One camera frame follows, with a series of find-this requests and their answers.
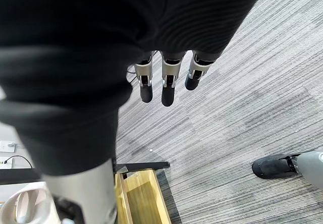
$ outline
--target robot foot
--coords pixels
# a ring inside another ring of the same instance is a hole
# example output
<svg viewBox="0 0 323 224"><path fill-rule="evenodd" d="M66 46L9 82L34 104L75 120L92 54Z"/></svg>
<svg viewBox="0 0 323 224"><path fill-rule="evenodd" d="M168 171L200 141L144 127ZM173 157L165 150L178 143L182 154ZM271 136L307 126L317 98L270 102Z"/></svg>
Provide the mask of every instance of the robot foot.
<svg viewBox="0 0 323 224"><path fill-rule="evenodd" d="M291 178L298 173L293 164L293 155L277 154L260 158L252 164L253 173L262 179Z"/></svg>

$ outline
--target black cable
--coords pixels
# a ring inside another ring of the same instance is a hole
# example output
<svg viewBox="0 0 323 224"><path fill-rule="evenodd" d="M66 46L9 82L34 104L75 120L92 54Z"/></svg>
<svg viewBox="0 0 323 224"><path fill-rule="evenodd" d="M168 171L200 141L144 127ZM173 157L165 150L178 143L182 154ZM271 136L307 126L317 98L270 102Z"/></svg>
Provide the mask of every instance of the black cable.
<svg viewBox="0 0 323 224"><path fill-rule="evenodd" d="M130 81L130 83L132 83L136 78L137 78L137 76L135 76L135 77Z"/></svg>
<svg viewBox="0 0 323 224"><path fill-rule="evenodd" d="M32 169L32 165L31 165L30 161L28 161L28 159L26 159L24 156L21 156L21 155L13 155L13 156L11 156L10 158L12 158L12 157L22 157L22 158L24 158L24 159L29 163L30 168Z"/></svg>

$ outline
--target wall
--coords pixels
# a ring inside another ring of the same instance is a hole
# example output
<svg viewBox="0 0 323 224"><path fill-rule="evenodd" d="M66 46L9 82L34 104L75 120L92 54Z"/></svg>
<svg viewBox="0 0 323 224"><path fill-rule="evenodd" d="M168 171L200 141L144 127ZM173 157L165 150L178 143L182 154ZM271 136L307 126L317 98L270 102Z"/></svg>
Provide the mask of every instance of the wall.
<svg viewBox="0 0 323 224"><path fill-rule="evenodd" d="M5 94L3 90L0 88L0 99L4 98ZM27 150L24 148L24 146L21 144L21 141L15 131L14 128L9 127L5 124L0 123L0 141L5 140L5 141L15 141L18 143L16 145L16 151L14 153L11 152L0 152L0 157L10 157L12 155L21 155L26 157L31 163L31 158L27 152ZM23 158L20 157L15 157L13 159L13 169L23 169L30 167L29 164L24 160Z"/></svg>

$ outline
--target gray carpet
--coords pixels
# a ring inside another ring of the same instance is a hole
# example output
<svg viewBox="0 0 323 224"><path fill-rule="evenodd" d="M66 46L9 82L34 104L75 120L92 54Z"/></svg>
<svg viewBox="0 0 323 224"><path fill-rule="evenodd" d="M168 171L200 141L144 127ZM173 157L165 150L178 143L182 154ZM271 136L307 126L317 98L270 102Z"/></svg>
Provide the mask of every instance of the gray carpet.
<svg viewBox="0 0 323 224"><path fill-rule="evenodd" d="M259 0L193 92L186 54L171 107L160 101L159 53L152 102L132 83L118 162L171 162L159 175L173 223L323 222L323 191L251 170L269 154L323 147L322 12L323 0Z"/></svg>

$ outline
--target wooden tray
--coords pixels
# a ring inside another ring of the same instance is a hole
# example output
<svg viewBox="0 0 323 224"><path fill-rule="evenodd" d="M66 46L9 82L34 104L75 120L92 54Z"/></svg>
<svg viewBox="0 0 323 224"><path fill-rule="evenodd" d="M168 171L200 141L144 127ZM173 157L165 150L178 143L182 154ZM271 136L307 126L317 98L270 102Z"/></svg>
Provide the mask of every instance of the wooden tray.
<svg viewBox="0 0 323 224"><path fill-rule="evenodd" d="M123 179L116 174L119 224L171 224L153 170L138 171Z"/></svg>

